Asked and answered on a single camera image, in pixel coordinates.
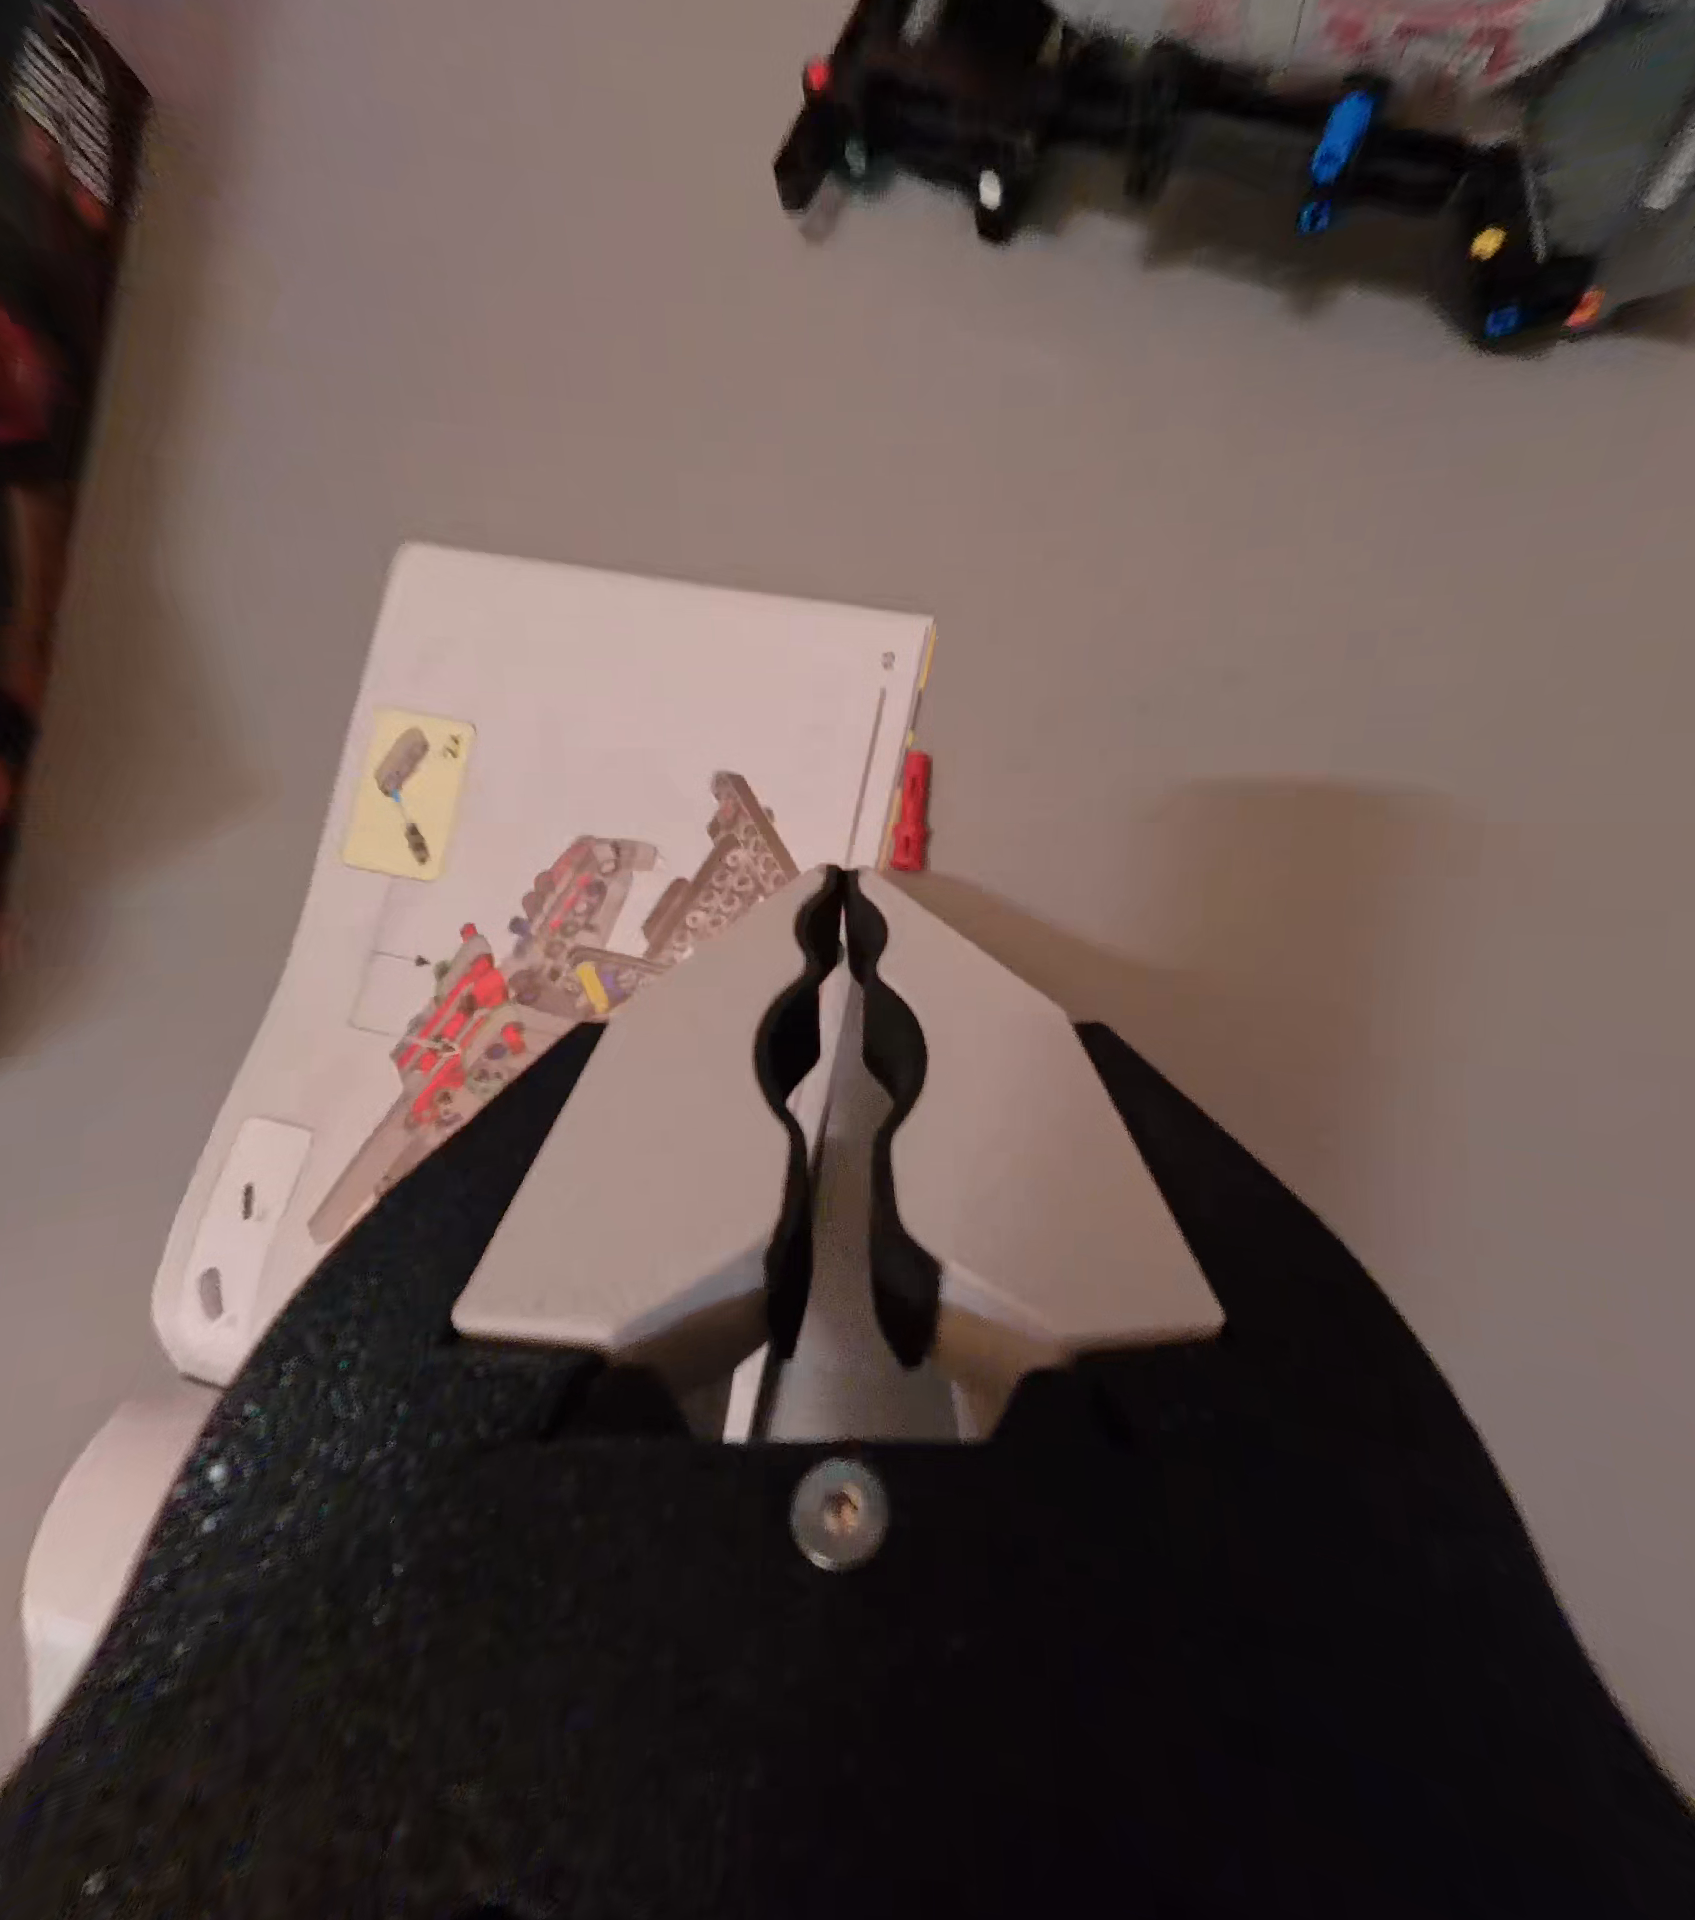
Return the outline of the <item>grey desk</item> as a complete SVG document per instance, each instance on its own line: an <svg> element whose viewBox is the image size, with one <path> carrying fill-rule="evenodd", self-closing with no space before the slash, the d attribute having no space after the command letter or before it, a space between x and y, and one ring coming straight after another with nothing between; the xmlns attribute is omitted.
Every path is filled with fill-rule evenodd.
<svg viewBox="0 0 1695 1920"><path fill-rule="evenodd" d="M156 126L0 957L0 1781L430 540L934 614L918 899L1389 1286L1695 1793L1695 300L1491 357L1229 179L793 228L842 6L96 17Z"/></svg>

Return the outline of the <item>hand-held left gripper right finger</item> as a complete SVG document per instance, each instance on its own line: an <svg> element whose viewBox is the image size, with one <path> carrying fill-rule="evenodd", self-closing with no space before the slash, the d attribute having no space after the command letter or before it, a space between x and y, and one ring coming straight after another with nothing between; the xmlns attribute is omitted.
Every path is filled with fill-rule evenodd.
<svg viewBox="0 0 1695 1920"><path fill-rule="evenodd" d="M1058 1000L875 870L842 880L862 991L871 1307L985 1439L1013 1389L1224 1327L1139 1139Z"/></svg>

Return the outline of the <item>white instruction booklet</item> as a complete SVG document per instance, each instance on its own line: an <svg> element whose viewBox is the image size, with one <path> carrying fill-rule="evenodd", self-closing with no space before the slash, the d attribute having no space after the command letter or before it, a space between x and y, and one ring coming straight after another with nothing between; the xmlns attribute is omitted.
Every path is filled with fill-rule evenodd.
<svg viewBox="0 0 1695 1920"><path fill-rule="evenodd" d="M99 1427L29 1554L29 1734L319 1258L567 1033L807 865L885 858L934 641L918 608L399 548L280 991L152 1278L190 1385Z"/></svg>

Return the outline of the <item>grey red brick truck model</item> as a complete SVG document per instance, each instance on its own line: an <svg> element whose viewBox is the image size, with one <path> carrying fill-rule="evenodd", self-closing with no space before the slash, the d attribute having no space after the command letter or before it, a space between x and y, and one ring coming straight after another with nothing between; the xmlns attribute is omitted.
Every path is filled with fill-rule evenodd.
<svg viewBox="0 0 1695 1920"><path fill-rule="evenodd" d="M1695 293L1695 0L862 0L772 179L918 179L1004 246L1083 167L1136 211L1237 167L1301 244L1425 218L1453 329L1543 350Z"/></svg>

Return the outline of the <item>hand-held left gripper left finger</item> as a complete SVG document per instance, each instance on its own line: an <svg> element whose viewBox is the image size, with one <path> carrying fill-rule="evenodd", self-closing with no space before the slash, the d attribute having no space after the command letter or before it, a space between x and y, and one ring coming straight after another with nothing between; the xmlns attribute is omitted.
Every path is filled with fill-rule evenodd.
<svg viewBox="0 0 1695 1920"><path fill-rule="evenodd" d="M817 865L604 1016L453 1330L687 1395L783 1362L817 1273L837 966L842 870Z"/></svg>

